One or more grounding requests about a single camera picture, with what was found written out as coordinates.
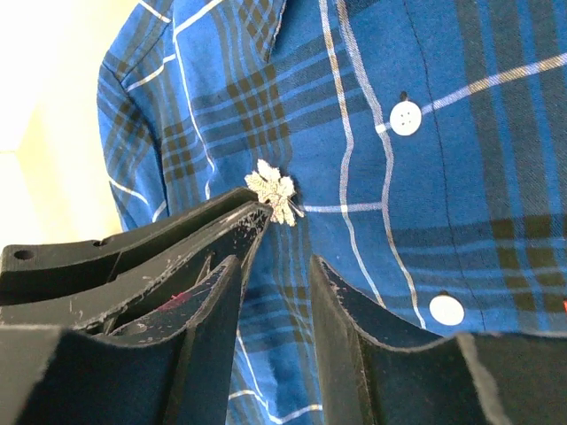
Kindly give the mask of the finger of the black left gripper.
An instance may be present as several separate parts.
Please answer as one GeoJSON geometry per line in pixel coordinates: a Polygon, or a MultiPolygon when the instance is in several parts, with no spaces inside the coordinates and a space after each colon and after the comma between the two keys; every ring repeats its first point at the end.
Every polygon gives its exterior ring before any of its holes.
{"type": "Polygon", "coordinates": [[[104,285],[257,199],[250,190],[237,188],[175,216],[102,240],[8,245],[1,253],[1,304],[61,298],[104,285]]]}
{"type": "Polygon", "coordinates": [[[132,321],[201,283],[225,259],[247,263],[270,214],[265,205],[245,203],[104,285],[44,301],[1,304],[1,322],[91,330],[132,321]]]}

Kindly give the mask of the blue plaid shirt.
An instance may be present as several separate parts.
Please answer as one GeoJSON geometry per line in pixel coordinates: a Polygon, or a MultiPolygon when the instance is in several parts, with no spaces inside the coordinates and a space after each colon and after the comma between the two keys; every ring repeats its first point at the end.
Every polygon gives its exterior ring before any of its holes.
{"type": "Polygon", "coordinates": [[[322,423],[315,254],[437,334],[566,329],[563,1],[141,1],[97,111],[126,230],[259,160],[293,181],[246,288],[229,424],[322,423]]]}

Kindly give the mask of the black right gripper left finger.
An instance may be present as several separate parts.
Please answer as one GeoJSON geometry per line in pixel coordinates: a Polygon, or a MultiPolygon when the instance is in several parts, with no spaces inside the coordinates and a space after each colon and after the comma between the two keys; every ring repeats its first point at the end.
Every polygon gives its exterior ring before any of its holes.
{"type": "Polygon", "coordinates": [[[2,326],[2,423],[224,423],[240,295],[240,262],[228,256],[108,336],[2,326]]]}

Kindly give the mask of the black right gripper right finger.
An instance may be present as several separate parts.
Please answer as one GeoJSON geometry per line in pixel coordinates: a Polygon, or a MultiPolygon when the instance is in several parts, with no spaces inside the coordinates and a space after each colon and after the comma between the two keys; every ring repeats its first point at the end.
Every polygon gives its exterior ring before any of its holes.
{"type": "Polygon", "coordinates": [[[320,256],[309,283],[327,423],[565,423],[565,334],[439,336],[378,305],[320,256]]]}

